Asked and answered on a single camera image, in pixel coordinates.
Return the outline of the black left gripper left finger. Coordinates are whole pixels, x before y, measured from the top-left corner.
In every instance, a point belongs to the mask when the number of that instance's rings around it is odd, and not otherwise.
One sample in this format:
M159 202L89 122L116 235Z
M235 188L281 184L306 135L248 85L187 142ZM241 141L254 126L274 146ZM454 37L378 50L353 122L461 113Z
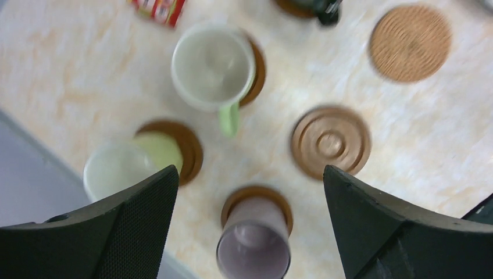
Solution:
M2 278L156 278L180 178L170 165L43 223L1 228Z

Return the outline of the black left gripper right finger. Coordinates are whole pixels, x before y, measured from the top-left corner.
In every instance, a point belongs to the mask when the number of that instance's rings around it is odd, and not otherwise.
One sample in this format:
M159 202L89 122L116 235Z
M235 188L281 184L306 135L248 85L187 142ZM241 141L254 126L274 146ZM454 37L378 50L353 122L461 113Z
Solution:
M492 225L421 208L335 166L323 183L346 278L492 277Z

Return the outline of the yellow-green mug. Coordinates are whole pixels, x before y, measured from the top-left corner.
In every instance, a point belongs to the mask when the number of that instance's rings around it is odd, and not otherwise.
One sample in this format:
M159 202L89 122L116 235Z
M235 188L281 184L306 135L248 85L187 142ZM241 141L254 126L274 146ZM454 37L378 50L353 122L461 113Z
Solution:
M152 176L167 166L181 171L184 155L165 133L139 133L126 141L102 145L89 156L83 185L91 202L107 198Z

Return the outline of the brown wooden round coaster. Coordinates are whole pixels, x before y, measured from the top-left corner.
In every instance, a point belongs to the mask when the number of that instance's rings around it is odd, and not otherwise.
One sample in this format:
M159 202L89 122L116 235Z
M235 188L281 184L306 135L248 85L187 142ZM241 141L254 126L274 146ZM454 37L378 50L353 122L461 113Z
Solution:
M203 164L203 147L187 125L176 120L157 119L143 124L133 141L151 157L160 170L173 165L178 170L180 185L189 184Z

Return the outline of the purple mug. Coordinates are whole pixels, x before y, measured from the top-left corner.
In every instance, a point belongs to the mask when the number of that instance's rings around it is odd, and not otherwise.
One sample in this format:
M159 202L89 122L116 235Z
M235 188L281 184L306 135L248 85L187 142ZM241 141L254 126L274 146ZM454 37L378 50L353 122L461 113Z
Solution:
M284 278L291 252L281 209L261 197L236 205L217 244L216 259L225 278Z

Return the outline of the light green mug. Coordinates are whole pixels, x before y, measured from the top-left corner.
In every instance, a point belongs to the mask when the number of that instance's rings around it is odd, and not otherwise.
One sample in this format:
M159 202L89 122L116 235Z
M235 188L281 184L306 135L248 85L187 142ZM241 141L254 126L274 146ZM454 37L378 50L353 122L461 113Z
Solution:
M235 137L240 128L240 101L252 89L257 69L253 47L240 28L203 23L180 37L170 73L186 103L217 113L222 133Z

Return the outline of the woven rattan coaster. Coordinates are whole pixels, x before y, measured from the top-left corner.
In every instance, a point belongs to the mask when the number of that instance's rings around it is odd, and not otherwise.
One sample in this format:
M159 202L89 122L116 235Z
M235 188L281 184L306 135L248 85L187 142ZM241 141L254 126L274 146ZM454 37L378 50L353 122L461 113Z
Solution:
M452 29L445 15L419 3L390 9L378 21L369 40L374 68L400 83L433 75L446 62L451 48Z

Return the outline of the dark brown round coaster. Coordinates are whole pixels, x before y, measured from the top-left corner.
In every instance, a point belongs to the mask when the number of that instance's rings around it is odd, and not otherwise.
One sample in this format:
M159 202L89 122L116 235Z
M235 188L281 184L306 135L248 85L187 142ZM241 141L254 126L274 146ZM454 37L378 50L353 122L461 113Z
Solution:
M256 74L250 91L240 100L240 107L253 102L263 89L266 80L266 64L263 51L252 37L248 37L256 62Z

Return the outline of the dark green mug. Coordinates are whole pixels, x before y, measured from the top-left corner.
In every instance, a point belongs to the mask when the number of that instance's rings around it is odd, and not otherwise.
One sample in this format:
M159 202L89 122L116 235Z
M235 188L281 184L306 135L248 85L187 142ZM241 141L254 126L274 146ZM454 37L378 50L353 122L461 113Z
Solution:
M336 26L340 20L342 0L300 0L296 4L324 27Z

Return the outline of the dark brown wooden coaster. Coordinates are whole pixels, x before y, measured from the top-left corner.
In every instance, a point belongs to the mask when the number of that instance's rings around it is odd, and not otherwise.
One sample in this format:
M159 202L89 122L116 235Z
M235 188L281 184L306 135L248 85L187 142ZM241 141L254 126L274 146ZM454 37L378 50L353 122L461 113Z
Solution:
M300 19L315 18L315 14L307 8L300 8L295 3L289 0L275 0L277 6L285 13Z

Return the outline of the red snack packet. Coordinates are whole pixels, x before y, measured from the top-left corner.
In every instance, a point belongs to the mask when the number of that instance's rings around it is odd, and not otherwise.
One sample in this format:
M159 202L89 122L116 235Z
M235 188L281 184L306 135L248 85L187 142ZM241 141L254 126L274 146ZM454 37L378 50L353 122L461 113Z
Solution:
M175 28L185 0L129 0L136 12L158 24Z

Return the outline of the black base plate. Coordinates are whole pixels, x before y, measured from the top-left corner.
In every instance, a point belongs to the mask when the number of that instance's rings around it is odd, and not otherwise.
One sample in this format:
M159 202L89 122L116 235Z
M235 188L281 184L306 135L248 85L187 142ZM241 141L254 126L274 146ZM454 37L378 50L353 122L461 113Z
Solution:
M472 210L466 213L462 217L462 219L468 221L474 221L477 223L493 225L492 197L493 194L491 194L489 197L487 197L482 202L480 202L477 206L472 208Z

